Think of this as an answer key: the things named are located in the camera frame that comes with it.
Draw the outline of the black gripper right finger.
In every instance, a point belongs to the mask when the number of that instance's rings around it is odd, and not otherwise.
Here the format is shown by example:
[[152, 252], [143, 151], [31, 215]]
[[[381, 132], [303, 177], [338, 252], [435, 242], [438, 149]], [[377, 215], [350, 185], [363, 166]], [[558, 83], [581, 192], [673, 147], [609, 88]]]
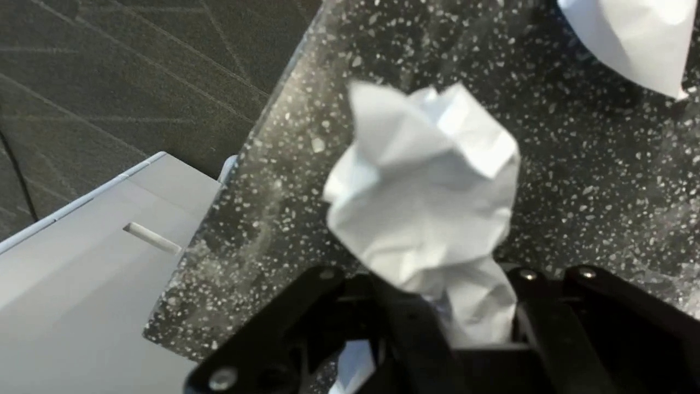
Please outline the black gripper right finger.
[[552, 394], [700, 394], [700, 322], [621, 275], [515, 267], [517, 333]]

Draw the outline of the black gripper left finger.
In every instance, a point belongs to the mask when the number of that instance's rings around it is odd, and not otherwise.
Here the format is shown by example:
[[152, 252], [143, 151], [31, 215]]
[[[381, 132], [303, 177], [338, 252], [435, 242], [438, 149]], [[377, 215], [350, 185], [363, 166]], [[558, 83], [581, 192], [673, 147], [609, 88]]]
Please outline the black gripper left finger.
[[301, 394], [350, 339], [371, 334], [375, 285], [338, 267], [305, 271], [198, 363], [185, 394]]

